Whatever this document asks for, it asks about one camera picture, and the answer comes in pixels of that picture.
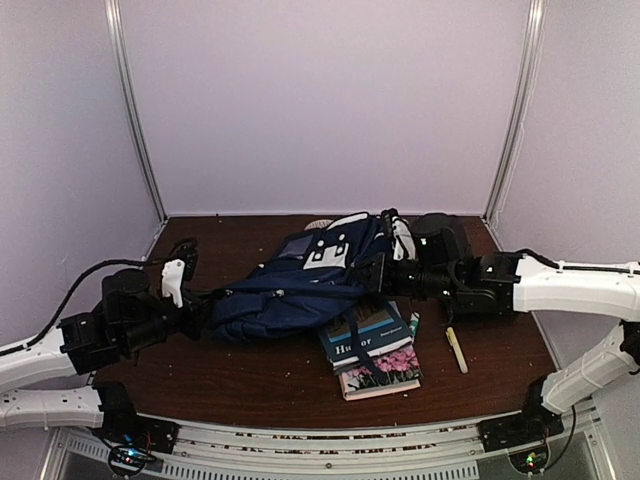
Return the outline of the navy blue backpack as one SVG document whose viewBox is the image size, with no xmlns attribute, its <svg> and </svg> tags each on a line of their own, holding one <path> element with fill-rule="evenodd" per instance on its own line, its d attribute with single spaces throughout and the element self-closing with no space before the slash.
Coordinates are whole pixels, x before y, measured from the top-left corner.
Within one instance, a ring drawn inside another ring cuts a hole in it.
<svg viewBox="0 0 640 480">
<path fill-rule="evenodd" d="M 388 253 L 390 246 L 380 217 L 367 212 L 292 234 L 245 279 L 214 291 L 206 330 L 216 340 L 248 344 L 320 328 L 344 315 L 353 351 L 375 372 L 372 358 L 359 345 L 353 313 L 368 293 L 358 281 L 357 264 Z"/>
</svg>

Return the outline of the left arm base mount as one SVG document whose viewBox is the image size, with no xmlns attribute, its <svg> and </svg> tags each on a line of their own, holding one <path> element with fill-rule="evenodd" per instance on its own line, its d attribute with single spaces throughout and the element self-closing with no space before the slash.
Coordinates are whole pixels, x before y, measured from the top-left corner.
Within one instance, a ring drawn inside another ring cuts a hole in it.
<svg viewBox="0 0 640 480">
<path fill-rule="evenodd" d="M 178 439 L 179 425 L 173 421 L 135 415 L 105 420 L 101 428 L 89 428 L 93 437 L 107 448 L 106 464 L 121 479 L 131 479 L 163 465 L 161 454 L 171 454 Z"/>
</svg>

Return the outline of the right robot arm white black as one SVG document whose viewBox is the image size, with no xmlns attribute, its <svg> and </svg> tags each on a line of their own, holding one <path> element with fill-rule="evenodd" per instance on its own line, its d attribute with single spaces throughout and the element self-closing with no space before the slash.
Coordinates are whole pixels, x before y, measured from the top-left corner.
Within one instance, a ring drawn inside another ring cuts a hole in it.
<svg viewBox="0 0 640 480">
<path fill-rule="evenodd" d="M 372 292 L 442 301 L 451 317 L 559 311 L 617 318 L 596 346 L 533 382 L 513 419 L 519 440 L 535 440 L 578 401 L 639 372 L 639 265 L 552 261 L 530 250 L 494 252 L 447 264 L 377 254 L 355 268 Z"/>
</svg>

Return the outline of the black pencil case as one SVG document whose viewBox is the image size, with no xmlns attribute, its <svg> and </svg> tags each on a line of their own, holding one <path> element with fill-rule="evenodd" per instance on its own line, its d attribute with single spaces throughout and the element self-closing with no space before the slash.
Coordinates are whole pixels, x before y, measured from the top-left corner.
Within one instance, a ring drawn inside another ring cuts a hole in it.
<svg viewBox="0 0 640 480">
<path fill-rule="evenodd" d="M 445 300 L 446 309 L 452 315 L 513 315 L 512 304 L 486 296 L 456 296 Z"/>
</svg>

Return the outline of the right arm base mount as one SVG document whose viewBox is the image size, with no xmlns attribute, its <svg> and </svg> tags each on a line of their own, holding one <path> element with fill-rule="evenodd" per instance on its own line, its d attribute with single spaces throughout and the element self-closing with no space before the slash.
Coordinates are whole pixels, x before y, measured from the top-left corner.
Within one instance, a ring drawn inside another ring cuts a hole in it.
<svg viewBox="0 0 640 480">
<path fill-rule="evenodd" d="M 551 463 L 549 439 L 564 432 L 557 415 L 529 418 L 523 413 L 483 420 L 477 428 L 485 453 L 506 450 L 511 466 L 530 476 Z"/>
</svg>

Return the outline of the blue Humor book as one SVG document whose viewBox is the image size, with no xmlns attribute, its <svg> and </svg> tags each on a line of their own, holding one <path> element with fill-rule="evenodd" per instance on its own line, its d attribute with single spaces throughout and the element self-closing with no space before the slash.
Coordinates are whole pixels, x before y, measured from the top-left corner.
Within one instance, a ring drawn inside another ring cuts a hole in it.
<svg viewBox="0 0 640 480">
<path fill-rule="evenodd" d="M 359 345 L 370 357 L 378 357 L 412 343 L 409 326 L 395 301 L 364 302 L 357 305 L 353 313 Z M 317 336 L 334 372 L 349 369 L 359 362 L 352 348 L 347 317 L 334 318 L 317 330 Z"/>
</svg>

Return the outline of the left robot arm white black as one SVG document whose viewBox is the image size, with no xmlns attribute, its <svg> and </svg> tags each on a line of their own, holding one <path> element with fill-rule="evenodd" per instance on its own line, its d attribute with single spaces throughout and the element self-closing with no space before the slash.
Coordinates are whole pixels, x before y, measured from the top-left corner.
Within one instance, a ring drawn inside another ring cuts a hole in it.
<svg viewBox="0 0 640 480">
<path fill-rule="evenodd" d="M 2 430 L 77 426 L 113 434 L 123 444 L 137 442 L 144 424 L 123 384 L 66 390 L 35 390 L 33 384 L 134 359 L 176 333 L 197 340 L 210 312 L 202 300 L 180 307 L 170 299 L 103 300 L 44 335 L 9 345 L 1 352 Z"/>
</svg>

